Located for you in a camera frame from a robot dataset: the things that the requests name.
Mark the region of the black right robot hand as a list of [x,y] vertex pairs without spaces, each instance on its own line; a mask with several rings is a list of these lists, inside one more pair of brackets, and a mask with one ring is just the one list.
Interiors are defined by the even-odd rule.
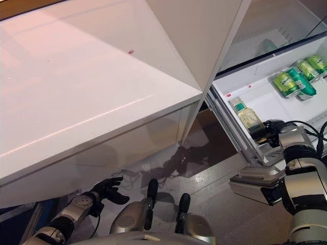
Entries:
[[270,147],[279,147],[279,131],[284,121],[272,119],[263,122],[262,126],[250,132],[251,138],[258,144],[269,144]]

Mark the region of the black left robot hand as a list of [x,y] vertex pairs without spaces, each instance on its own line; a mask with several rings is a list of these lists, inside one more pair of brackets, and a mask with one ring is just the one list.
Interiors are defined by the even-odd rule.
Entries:
[[130,201],[130,197],[119,193],[119,186],[123,181],[123,177],[114,177],[105,179],[97,183],[91,192],[95,192],[99,195],[100,201],[107,199],[117,205],[124,205]]

